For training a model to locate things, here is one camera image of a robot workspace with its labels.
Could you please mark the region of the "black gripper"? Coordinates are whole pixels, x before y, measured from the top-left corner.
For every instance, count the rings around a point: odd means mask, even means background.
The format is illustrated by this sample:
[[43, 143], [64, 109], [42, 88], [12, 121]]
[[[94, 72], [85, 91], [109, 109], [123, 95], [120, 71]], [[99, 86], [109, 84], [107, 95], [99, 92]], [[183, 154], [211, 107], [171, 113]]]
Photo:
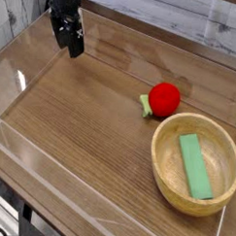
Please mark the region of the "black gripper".
[[80, 22], [82, 0], [50, 0], [51, 27], [61, 49], [68, 47], [70, 56], [84, 53], [84, 30]]

